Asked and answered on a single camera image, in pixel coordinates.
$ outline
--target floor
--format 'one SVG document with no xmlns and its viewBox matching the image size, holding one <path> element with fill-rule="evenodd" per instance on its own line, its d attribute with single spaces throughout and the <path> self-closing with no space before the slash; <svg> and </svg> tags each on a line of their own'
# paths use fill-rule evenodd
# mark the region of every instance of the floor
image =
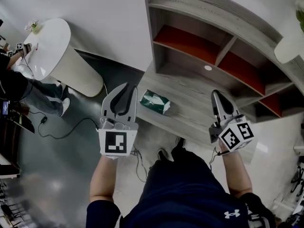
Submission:
<svg viewBox="0 0 304 228">
<path fill-rule="evenodd" d="M 97 59 L 87 55 L 82 57 L 103 76 L 108 91 L 130 82 L 137 84 L 142 73 L 119 63 Z M 87 98 L 69 88 L 66 95 L 71 98 L 71 106 L 62 118 L 48 115 L 41 133 L 62 136 L 84 117 L 99 121 L 105 91 L 95 98 Z M 41 115 L 30 116 L 34 126 L 38 126 Z M 272 201 L 288 187 L 292 178 L 297 156 L 292 149 L 300 137 L 300 123 L 303 115 L 259 123 L 254 125 L 258 137 L 255 156 L 247 170 L 251 177 L 254 193 L 259 195 L 268 207 Z M 150 125 L 140 119 L 135 147 L 141 152 L 143 165 L 148 170 L 157 159 L 161 147 L 173 149 L 176 136 Z M 212 151 L 187 142 L 186 148 L 206 160 Z M 19 164 L 22 175 L 19 179 L 6 181 L 10 196 L 19 202 L 30 216 L 28 227 L 80 228 L 86 223 L 89 183 L 100 158 L 98 135 L 94 125 L 83 122 L 67 138 L 54 140 L 41 138 L 38 134 L 22 131 L 19 147 Z M 137 204 L 144 187 L 145 172 L 138 165 L 138 158 L 130 155 L 119 159 L 114 200 L 123 215 Z M 227 189 L 225 170 L 220 157 L 212 164 L 216 178 Z"/>
</svg>

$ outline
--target white wall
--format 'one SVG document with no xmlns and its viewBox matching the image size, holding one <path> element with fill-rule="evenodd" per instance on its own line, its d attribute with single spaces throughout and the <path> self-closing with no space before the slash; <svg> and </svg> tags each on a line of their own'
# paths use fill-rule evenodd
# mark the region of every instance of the white wall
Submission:
<svg viewBox="0 0 304 228">
<path fill-rule="evenodd" d="M 3 24 L 0 27 L 0 35 L 2 35 L 6 39 L 6 42 L 11 45 L 10 49 L 13 49 L 17 43 L 23 42 L 26 36 L 17 30 L 12 25 L 12 23 L 1 13 L 0 19 L 3 20 Z"/>
<path fill-rule="evenodd" d="M 283 35 L 299 29 L 294 0 L 234 1 Z M 30 20 L 60 17 L 69 23 L 76 48 L 141 70 L 152 60 L 144 0 L 0 0 L 0 12 L 24 35 Z"/>
</svg>

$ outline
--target navy blue t-shirt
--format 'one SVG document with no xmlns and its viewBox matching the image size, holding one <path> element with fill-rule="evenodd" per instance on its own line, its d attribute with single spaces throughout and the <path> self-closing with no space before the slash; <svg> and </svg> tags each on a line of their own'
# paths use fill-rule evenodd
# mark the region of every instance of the navy blue t-shirt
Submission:
<svg viewBox="0 0 304 228">
<path fill-rule="evenodd" d="M 227 194 L 209 171 L 193 175 L 183 169 L 153 176 L 147 180 L 139 203 L 126 217 L 121 228 L 248 228 L 248 208 L 269 218 L 275 227 L 272 213 L 260 198 L 252 193 L 240 199 Z M 87 228 L 114 228 L 120 216 L 119 208 L 110 201 L 97 200 L 87 208 Z"/>
</svg>

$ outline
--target person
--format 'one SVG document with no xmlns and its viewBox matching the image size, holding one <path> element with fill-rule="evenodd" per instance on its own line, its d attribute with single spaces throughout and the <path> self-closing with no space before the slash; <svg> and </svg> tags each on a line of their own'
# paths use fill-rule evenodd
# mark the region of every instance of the person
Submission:
<svg viewBox="0 0 304 228">
<path fill-rule="evenodd" d="M 121 228 L 248 228 L 249 213 L 264 217 L 265 227 L 276 227 L 274 215 L 252 193 L 238 151 L 222 156 L 228 194 L 208 165 L 184 144 L 181 138 L 172 150 L 174 162 L 160 149 L 139 203 L 120 218 Z M 220 147 L 226 150 L 221 142 Z M 113 201 L 116 167 L 117 159 L 101 156 L 91 180 L 86 228 L 114 228 L 118 221 L 120 211 Z"/>
<path fill-rule="evenodd" d="M 12 102 L 32 105 L 45 113 L 62 116 L 70 105 L 70 99 L 66 98 L 62 103 L 58 103 L 50 101 L 47 96 L 61 99 L 65 85 L 44 84 L 11 70 L 23 55 L 23 50 L 12 57 L 0 53 L 0 96 Z"/>
</svg>

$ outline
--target red shelf panel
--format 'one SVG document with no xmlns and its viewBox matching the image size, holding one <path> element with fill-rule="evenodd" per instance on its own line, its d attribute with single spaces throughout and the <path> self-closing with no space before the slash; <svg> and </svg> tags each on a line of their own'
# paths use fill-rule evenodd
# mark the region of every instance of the red shelf panel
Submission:
<svg viewBox="0 0 304 228">
<path fill-rule="evenodd" d="M 219 46 L 186 31 L 164 25 L 154 42 L 215 65 Z"/>
<path fill-rule="evenodd" d="M 244 59 L 228 52 L 218 67 L 255 89 L 262 96 L 265 95 L 265 84 L 259 70 Z"/>
<path fill-rule="evenodd" d="M 279 117 L 282 116 L 282 109 L 280 105 L 280 99 L 278 94 L 270 95 L 262 100 L 260 100 L 264 106 L 273 111 Z"/>
</svg>

